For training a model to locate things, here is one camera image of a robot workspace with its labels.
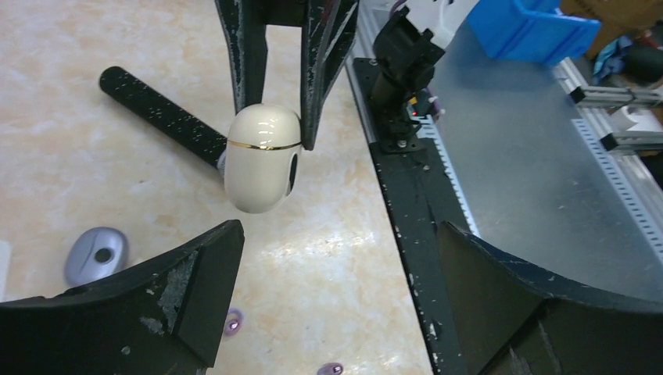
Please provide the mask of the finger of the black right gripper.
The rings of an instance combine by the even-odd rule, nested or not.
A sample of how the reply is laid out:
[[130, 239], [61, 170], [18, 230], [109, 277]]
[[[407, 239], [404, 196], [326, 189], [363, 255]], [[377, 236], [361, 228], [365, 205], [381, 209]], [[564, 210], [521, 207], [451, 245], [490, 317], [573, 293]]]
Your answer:
[[301, 39], [300, 129], [303, 147], [314, 148], [324, 102], [353, 46], [359, 2], [306, 1]]
[[266, 21], [261, 1], [216, 0], [227, 45], [235, 111], [262, 102], [267, 67]]

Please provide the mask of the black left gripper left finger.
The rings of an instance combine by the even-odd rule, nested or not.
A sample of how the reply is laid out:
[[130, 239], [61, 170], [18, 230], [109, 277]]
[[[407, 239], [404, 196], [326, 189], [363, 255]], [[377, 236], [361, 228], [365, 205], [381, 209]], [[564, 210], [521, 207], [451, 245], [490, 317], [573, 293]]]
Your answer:
[[217, 359], [245, 234], [228, 220], [52, 298], [1, 305], [4, 374], [203, 374]]

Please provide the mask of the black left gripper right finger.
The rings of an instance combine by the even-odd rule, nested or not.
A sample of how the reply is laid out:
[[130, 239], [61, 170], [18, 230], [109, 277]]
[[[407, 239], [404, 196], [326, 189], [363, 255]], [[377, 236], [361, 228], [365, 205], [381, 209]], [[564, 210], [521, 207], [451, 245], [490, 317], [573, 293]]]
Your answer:
[[438, 239], [469, 373], [661, 373], [660, 302], [568, 279], [452, 223]]

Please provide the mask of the cream earbud charging case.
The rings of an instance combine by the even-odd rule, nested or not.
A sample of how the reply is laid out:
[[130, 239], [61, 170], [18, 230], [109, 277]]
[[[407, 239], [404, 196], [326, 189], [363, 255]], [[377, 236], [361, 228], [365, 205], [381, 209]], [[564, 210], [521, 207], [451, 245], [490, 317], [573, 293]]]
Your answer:
[[278, 105], [240, 110], [217, 162], [227, 199], [244, 213], [271, 211], [288, 197], [301, 153], [298, 115]]

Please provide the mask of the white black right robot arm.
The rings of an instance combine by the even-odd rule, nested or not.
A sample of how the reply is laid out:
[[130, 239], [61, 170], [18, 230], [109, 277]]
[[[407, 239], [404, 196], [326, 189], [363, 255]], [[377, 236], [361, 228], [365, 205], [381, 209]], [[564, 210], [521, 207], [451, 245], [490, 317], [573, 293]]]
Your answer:
[[[263, 99], [267, 65], [266, 28], [298, 27], [300, 47], [300, 139], [314, 148], [324, 101], [353, 45], [358, 1], [218, 1], [231, 69], [235, 110]], [[396, 11], [378, 33], [373, 52], [379, 74], [369, 96], [378, 115], [401, 109], [431, 79], [444, 50], [431, 30], [419, 31]]]

